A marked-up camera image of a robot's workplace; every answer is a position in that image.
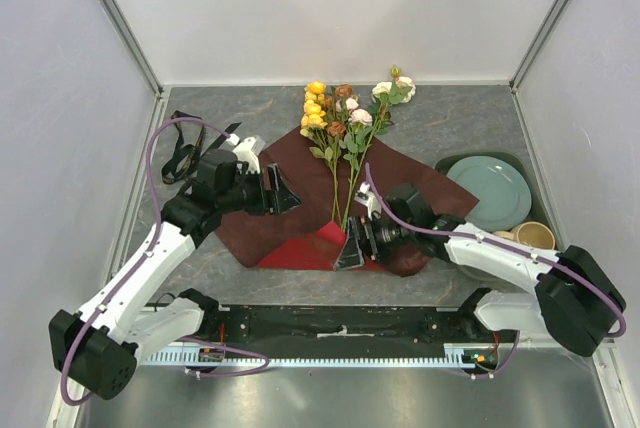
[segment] beige cup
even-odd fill
[[[556,247],[556,238],[551,230],[537,221],[526,221],[510,232],[496,231],[494,235],[534,248],[553,250]]]

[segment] white enclosure panel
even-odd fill
[[[47,324],[100,287],[153,107],[98,0],[0,0],[0,413],[44,426]]]
[[[508,80],[553,0],[117,0],[167,84]]]
[[[640,394],[640,0],[572,0],[521,100],[565,237],[628,302],[619,341]]]

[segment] black strap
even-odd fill
[[[178,110],[174,111],[171,115],[172,120],[175,118],[183,117],[198,118],[199,120],[202,119],[199,116],[189,115]],[[206,135],[206,130],[203,126],[200,129],[200,134],[198,135],[196,143],[194,145],[183,146],[184,133],[182,132],[182,127],[180,126],[180,123],[176,123],[174,126],[178,131],[178,139],[176,140],[176,146],[173,149],[173,156],[162,167],[162,182],[165,185],[173,185],[177,181],[186,180],[196,171],[198,162],[200,161],[200,158],[202,156],[202,144],[204,143],[204,138]],[[232,123],[227,127],[225,131],[227,133],[233,133],[239,126],[240,123]],[[205,150],[205,153],[207,153],[209,150],[217,150],[222,146],[224,141],[224,136],[218,136],[218,138],[216,138],[214,142],[211,143],[211,145]]]

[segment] ceramic plate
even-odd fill
[[[467,221],[485,231],[510,230],[531,209],[531,190],[513,166],[490,156],[463,158],[447,173],[478,200]]]

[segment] green tray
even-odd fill
[[[522,161],[517,156],[507,153],[505,151],[470,151],[466,153],[460,153],[458,155],[447,156],[446,158],[441,159],[436,163],[434,169],[438,173],[442,173],[446,175],[449,173],[449,170],[453,165],[455,165],[458,161],[463,158],[468,158],[470,156],[491,156],[493,158],[497,158],[505,163],[509,163],[513,166],[518,172],[522,175],[524,180],[527,182],[527,186],[531,190],[531,210],[529,210],[529,214],[525,218],[524,221],[537,221],[539,223],[543,223],[551,228],[551,224],[549,223],[549,217],[544,209],[544,205],[542,204],[542,200],[540,199],[540,194],[538,193],[538,186],[535,182],[531,180],[531,177],[525,170]],[[491,276],[484,271],[476,270],[474,268],[467,268],[464,266],[460,267],[460,270],[469,276],[470,278],[474,278],[479,281],[495,281],[496,277]]]

